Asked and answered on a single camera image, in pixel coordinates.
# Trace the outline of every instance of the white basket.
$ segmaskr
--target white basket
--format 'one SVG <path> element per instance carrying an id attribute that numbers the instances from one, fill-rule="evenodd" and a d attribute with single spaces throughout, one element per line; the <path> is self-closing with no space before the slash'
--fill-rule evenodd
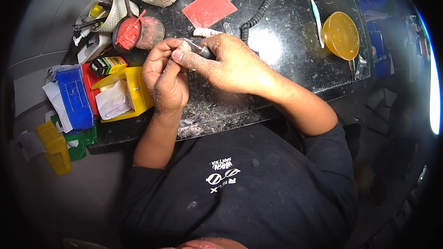
<path id="1" fill-rule="evenodd" d="M 130 1 L 131 11 L 138 16 L 140 11 L 136 3 Z M 93 32 L 107 32 L 112 33 L 119 23 L 119 21 L 128 14 L 126 10 L 125 0 L 112 0 L 112 7 L 109 12 L 108 18 L 105 20 L 103 25 L 94 30 Z"/>

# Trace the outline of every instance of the hand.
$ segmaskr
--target hand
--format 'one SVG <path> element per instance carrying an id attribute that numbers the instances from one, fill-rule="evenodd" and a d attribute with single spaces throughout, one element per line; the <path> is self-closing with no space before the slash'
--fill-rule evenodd
<path id="1" fill-rule="evenodd" d="M 143 79 L 156 113 L 181 112 L 188 102 L 186 69 L 170 59 L 173 50 L 191 51 L 187 42 L 169 38 L 155 45 L 143 64 Z"/>
<path id="2" fill-rule="evenodd" d="M 172 59 L 187 69 L 196 70 L 220 90 L 263 95 L 272 88 L 278 73 L 239 38 L 219 34 L 204 39 L 200 46 L 210 48 L 217 56 L 216 60 L 208 60 L 179 48 L 172 53 Z"/>

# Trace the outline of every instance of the battery package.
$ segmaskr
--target battery package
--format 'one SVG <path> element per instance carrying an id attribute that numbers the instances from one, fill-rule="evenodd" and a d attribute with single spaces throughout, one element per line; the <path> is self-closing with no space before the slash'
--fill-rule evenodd
<path id="1" fill-rule="evenodd" d="M 128 63 L 122 57 L 103 57 L 93 59 L 89 68 L 92 69 L 97 76 L 113 74 L 128 66 Z"/>

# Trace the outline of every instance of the fingernail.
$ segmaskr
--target fingernail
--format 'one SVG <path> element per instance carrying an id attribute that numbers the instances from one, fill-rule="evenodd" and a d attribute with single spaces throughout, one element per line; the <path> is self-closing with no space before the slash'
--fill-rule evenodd
<path id="1" fill-rule="evenodd" d="M 180 50 L 175 50 L 175 51 L 172 53 L 172 59 L 173 59 L 174 61 L 181 61 L 182 58 L 183 58 L 183 52 L 181 52 Z"/>

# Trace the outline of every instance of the black countertop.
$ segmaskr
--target black countertop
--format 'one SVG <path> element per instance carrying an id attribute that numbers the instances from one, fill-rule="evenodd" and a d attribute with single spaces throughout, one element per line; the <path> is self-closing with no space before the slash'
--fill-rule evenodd
<path id="1" fill-rule="evenodd" d="M 194 0 L 177 0 L 166 8 L 134 2 L 147 9 L 147 15 L 161 20 L 165 38 L 192 37 L 194 27 L 181 10 Z M 214 24 L 211 28 L 224 32 L 228 22 L 236 36 L 265 0 L 231 0 L 238 11 Z M 321 49 L 310 0 L 276 0 L 263 19 L 249 31 L 249 46 L 281 75 L 330 101 L 356 90 L 370 81 L 373 69 L 372 51 L 363 13 L 357 0 L 315 0 L 322 22 L 336 11 L 348 14 L 360 35 L 359 54 L 368 61 L 363 80 L 351 81 L 349 62 L 327 47 Z M 142 65 L 148 51 L 135 48 L 123 53 L 131 65 Z M 183 110 L 177 140 L 218 133 L 269 120 L 278 115 L 269 102 L 252 95 L 226 93 L 214 89 L 193 71 L 188 72 L 190 97 Z M 99 141 L 91 145 L 91 154 L 118 150 L 122 143 L 137 141 L 150 121 L 153 110 L 137 118 L 99 124 Z"/>

